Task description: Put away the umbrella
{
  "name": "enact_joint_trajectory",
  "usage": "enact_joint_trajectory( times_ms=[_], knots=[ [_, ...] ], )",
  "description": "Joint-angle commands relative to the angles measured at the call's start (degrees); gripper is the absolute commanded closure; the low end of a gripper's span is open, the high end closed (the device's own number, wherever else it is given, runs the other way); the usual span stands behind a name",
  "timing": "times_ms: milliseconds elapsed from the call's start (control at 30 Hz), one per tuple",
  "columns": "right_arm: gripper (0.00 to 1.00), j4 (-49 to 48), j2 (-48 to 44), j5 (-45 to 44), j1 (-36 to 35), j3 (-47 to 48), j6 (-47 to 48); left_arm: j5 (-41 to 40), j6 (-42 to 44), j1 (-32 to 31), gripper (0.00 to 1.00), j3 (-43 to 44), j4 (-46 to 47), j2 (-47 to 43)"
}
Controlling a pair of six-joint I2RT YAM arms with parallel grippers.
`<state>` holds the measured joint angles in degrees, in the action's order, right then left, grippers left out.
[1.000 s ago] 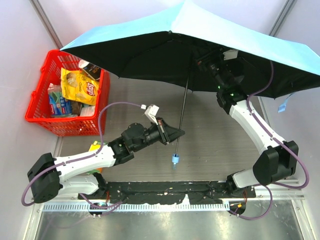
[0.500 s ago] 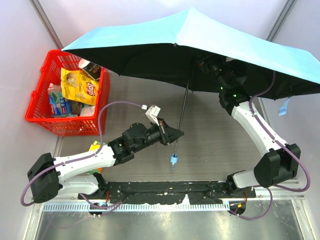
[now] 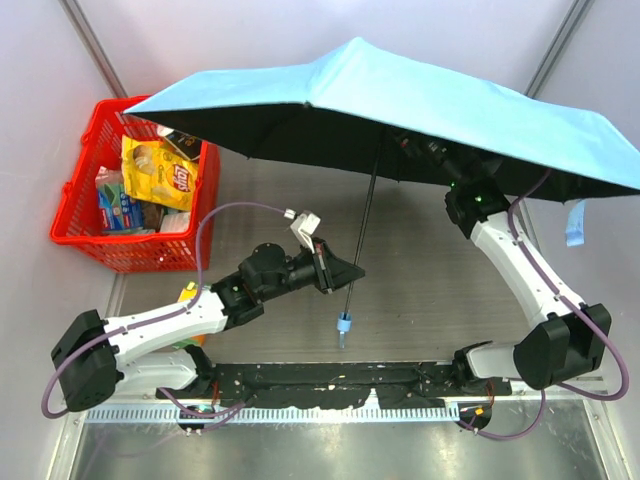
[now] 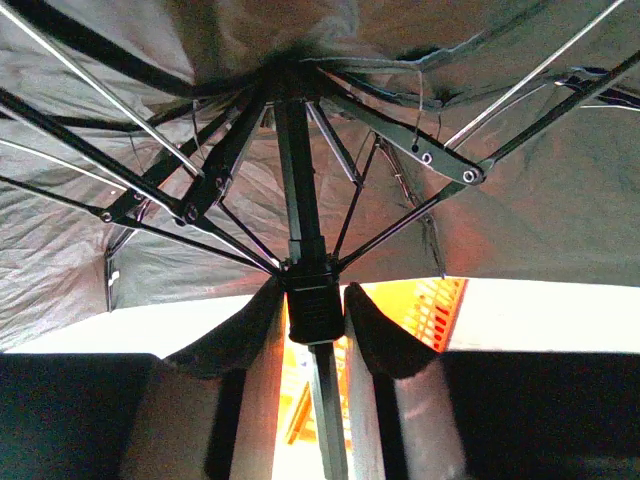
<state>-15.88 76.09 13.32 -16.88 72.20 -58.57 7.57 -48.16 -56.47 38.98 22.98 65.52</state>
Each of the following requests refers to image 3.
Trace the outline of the light blue folding umbrella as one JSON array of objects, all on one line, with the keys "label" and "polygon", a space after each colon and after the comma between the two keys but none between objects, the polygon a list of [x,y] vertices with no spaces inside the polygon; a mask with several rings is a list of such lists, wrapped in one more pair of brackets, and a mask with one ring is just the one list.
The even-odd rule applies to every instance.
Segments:
[{"label": "light blue folding umbrella", "polygon": [[513,196],[634,196],[638,149],[603,115],[356,38],[308,63],[201,71],[129,109],[248,158],[447,188],[465,234]]}]

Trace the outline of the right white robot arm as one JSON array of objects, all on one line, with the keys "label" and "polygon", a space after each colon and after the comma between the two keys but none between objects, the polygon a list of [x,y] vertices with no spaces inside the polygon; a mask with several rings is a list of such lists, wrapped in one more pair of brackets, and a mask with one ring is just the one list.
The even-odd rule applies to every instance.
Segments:
[{"label": "right white robot arm", "polygon": [[504,156],[398,127],[391,136],[409,160],[443,174],[449,218],[498,270],[531,326],[513,345],[456,351],[461,378],[515,378],[542,390],[596,371],[611,316],[568,288],[535,248],[497,182]]}]

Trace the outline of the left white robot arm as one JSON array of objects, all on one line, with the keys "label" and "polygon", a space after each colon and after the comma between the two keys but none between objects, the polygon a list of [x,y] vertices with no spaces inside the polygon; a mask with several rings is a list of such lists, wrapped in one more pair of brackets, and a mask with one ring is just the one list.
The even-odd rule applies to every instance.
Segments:
[{"label": "left white robot arm", "polygon": [[156,350],[242,326],[263,314],[265,302],[302,288],[330,294],[364,275],[320,238],[294,257],[277,244],[263,243],[236,272],[188,301],[124,317],[103,319],[95,310],[81,313],[51,351],[56,368],[52,381],[60,385],[69,412],[89,410],[123,387],[151,380],[183,390],[197,378],[196,360],[190,358],[179,376],[176,364],[159,359]]}]

